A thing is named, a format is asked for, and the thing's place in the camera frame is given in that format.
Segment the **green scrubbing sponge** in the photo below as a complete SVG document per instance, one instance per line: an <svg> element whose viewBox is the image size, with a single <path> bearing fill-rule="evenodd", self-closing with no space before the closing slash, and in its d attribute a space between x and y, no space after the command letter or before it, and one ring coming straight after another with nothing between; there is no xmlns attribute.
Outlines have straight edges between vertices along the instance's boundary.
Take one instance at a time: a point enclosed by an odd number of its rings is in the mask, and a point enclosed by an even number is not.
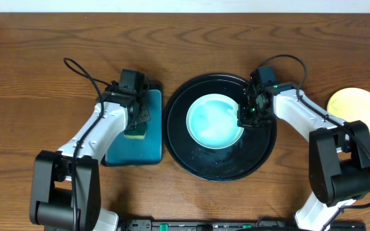
<svg viewBox="0 0 370 231"><path fill-rule="evenodd" d="M126 139L144 139L146 137L146 124L137 124L131 127L129 130L125 130L123 132L123 136Z"/></svg>

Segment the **white plate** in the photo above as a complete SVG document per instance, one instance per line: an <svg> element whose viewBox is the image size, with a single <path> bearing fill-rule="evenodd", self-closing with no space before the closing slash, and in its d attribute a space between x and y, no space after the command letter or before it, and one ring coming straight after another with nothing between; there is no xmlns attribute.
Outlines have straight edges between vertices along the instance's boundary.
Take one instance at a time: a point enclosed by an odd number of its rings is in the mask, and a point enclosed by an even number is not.
<svg viewBox="0 0 370 231"><path fill-rule="evenodd" d="M223 94L206 94L196 99L186 114L186 128L199 145L210 149L232 146L243 134L237 125L238 104Z"/></svg>

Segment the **yellow plate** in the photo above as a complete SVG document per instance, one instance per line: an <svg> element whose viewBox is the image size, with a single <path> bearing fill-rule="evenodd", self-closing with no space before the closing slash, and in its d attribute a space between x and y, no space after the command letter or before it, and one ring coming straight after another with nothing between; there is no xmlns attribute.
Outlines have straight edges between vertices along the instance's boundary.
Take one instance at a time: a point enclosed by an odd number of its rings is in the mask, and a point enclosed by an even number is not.
<svg viewBox="0 0 370 231"><path fill-rule="evenodd" d="M370 92L350 87L334 93L327 103L327 111L347 122L361 120L370 133Z"/></svg>

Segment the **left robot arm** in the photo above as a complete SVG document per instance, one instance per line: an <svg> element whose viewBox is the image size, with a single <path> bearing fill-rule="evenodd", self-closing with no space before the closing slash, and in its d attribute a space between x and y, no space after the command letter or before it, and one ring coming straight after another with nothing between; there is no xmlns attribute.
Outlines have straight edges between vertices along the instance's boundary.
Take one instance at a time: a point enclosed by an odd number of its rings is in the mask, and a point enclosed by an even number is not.
<svg viewBox="0 0 370 231"><path fill-rule="evenodd" d="M99 165L114 139L148 118L143 89L102 92L77 134L35 158L30 221L59 230L116 230L118 215L101 207Z"/></svg>

